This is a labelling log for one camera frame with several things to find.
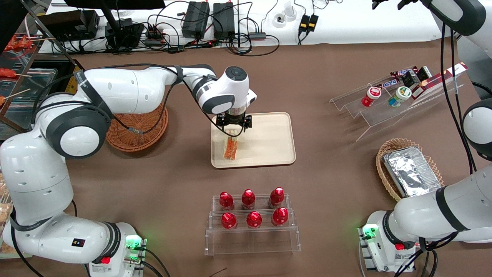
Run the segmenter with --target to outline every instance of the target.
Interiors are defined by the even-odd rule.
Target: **clear acrylic shelf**
[[[269,197],[269,194],[256,195],[255,209],[246,210],[241,206],[241,196],[233,196],[234,210],[224,211],[218,203],[219,196],[214,196],[205,231],[205,255],[301,251],[299,228],[288,195],[285,194],[282,207],[288,209],[289,219],[281,226],[271,222],[275,209],[268,206]],[[262,216],[262,224],[257,229],[246,224],[247,215],[254,210]],[[225,212],[236,216],[237,228],[227,230],[222,226],[221,218]]]
[[[388,88],[383,88],[381,90],[381,97],[375,100],[372,106],[366,107],[362,105],[361,100],[366,95],[369,87],[388,82],[392,79],[393,78],[388,75],[381,79],[370,82],[366,86],[362,86],[330,100],[330,103],[333,103],[338,111],[343,111],[344,109],[346,109],[350,113],[352,118],[355,119],[358,117],[362,117],[363,120],[367,123],[368,127],[356,139],[356,141],[385,130],[397,124],[401,120],[417,114],[418,112],[430,109],[445,99],[445,97],[443,97],[444,90],[441,87],[437,92],[432,93],[429,96],[423,96],[423,98],[417,98],[415,100],[413,98],[410,98],[407,101],[401,103],[400,107],[391,107],[388,104],[388,99],[393,95],[398,87],[404,86],[403,82],[400,80],[395,85],[392,85]],[[460,78],[458,77],[458,87],[461,87],[462,85],[463,84],[460,82]],[[448,88],[449,94],[455,91],[454,85],[452,83],[448,83],[446,87]]]
[[[284,194],[284,199],[282,202],[282,205],[280,207],[285,207],[285,208],[292,208],[290,204],[290,199],[289,195],[287,193]],[[270,209],[270,206],[268,206],[268,200],[270,199],[270,194],[256,194],[255,195],[256,199],[254,201],[254,210],[258,211],[261,209]],[[233,195],[232,198],[234,199],[234,210],[233,212],[239,211],[239,210],[246,210],[243,209],[241,203],[241,195]],[[220,211],[222,213],[227,212],[222,209],[222,206],[219,203],[220,196],[216,195],[212,198],[212,212],[214,211]]]

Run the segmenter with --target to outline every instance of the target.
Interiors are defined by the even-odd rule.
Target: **wrapped food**
[[[228,134],[237,135],[236,130],[227,130]],[[224,159],[234,161],[236,159],[236,151],[238,150],[238,138],[227,137],[227,142],[225,144]]]
[[[441,187],[424,155],[415,146],[387,153],[383,161],[403,197],[423,195]]]

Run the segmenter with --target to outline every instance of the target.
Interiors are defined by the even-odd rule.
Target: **red bottle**
[[[284,198],[283,188],[278,187],[272,191],[270,194],[270,199],[268,200],[268,205],[270,208],[278,208],[282,205],[282,201]]]
[[[259,228],[261,226],[261,222],[261,215],[257,211],[250,212],[246,217],[246,223],[250,228]]]
[[[234,210],[234,199],[225,191],[220,194],[219,204],[224,210]]]
[[[243,193],[243,196],[241,197],[243,201],[243,208],[245,209],[253,209],[254,208],[254,201],[256,199],[253,191],[250,189],[245,190]]]
[[[225,229],[234,229],[238,227],[236,216],[230,212],[226,212],[225,214],[223,214],[220,222]]]
[[[274,226],[281,226],[287,222],[289,219],[289,211],[287,208],[281,207],[274,210],[274,214],[272,215],[272,224]]]

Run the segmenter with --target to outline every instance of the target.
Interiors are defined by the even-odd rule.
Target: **tray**
[[[227,135],[213,124],[211,162],[218,169],[289,165],[296,160],[294,137],[290,116],[286,112],[254,113],[253,128],[238,137],[235,160],[224,158]],[[228,125],[225,130],[236,130],[238,125]]]

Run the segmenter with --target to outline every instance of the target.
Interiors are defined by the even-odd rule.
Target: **wicker basket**
[[[384,187],[386,188],[386,190],[390,193],[390,195],[396,201],[400,201],[402,196],[400,195],[400,191],[396,187],[395,182],[391,178],[390,174],[388,173],[388,170],[386,169],[386,167],[384,165],[383,155],[388,153],[388,152],[392,152],[394,150],[398,150],[398,149],[402,149],[402,148],[410,147],[410,146],[416,146],[422,152],[422,147],[420,147],[418,144],[412,142],[411,140],[406,139],[406,138],[394,138],[394,139],[390,139],[389,141],[385,142],[381,146],[381,148],[379,149],[379,152],[376,155],[376,167],[377,167],[377,172],[379,174],[379,177],[381,177],[381,180],[383,181],[383,184],[384,184]],[[434,171],[434,174],[437,177],[437,180],[439,180],[439,183],[441,183],[441,186],[444,186],[444,182],[442,181],[441,173],[439,173],[439,170],[437,169],[435,162],[429,156],[424,155],[424,158],[426,159],[426,161],[429,164],[432,171]]]
[[[144,114],[115,114],[125,125],[136,128],[138,130],[146,131],[152,128],[155,122],[159,119],[160,113],[163,109],[163,105],[149,113]],[[108,133],[106,134],[106,140],[114,148],[123,152],[135,152],[143,150],[156,141],[158,141],[164,134],[167,127],[167,109],[164,108],[164,113],[159,121],[159,124],[150,132],[146,134],[134,134],[123,127],[120,123],[113,119]]]

